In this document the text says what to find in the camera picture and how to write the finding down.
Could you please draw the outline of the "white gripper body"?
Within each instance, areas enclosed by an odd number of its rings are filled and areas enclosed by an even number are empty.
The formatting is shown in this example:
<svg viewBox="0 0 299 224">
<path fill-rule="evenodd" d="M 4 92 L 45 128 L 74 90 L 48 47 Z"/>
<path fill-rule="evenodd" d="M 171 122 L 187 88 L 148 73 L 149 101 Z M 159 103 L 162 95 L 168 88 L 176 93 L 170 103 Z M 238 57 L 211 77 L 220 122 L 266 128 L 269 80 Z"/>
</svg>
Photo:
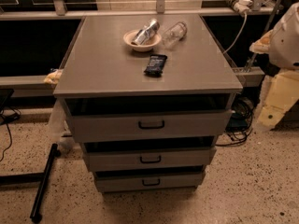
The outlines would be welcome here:
<svg viewBox="0 0 299 224">
<path fill-rule="evenodd" d="M 270 85 L 264 101 L 268 116 L 284 116 L 299 100 L 299 72 L 281 69 Z"/>
</svg>

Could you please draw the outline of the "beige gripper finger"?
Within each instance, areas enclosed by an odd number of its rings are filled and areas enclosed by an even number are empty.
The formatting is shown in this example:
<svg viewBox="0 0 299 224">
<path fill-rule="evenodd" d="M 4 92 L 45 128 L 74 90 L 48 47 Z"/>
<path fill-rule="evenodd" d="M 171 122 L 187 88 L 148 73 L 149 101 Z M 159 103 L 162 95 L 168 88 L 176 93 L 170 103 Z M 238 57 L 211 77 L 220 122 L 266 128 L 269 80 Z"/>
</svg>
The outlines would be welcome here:
<svg viewBox="0 0 299 224">
<path fill-rule="evenodd" d="M 282 109 L 271 105 L 264 105 L 257 118 L 257 123 L 267 129 L 273 129 L 284 117 L 285 112 Z"/>
</svg>

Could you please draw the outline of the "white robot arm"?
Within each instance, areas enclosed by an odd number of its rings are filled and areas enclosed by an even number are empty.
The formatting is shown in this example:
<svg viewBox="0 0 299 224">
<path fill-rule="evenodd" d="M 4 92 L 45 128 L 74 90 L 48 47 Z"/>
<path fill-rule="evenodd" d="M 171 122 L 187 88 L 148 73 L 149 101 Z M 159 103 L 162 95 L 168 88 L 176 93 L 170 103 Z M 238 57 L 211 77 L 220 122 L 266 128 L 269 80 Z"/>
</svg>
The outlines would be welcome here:
<svg viewBox="0 0 299 224">
<path fill-rule="evenodd" d="M 262 86 L 256 124 L 273 129 L 299 100 L 299 3 L 290 6 L 272 30 L 249 50 L 267 54 L 279 72 Z"/>
</svg>

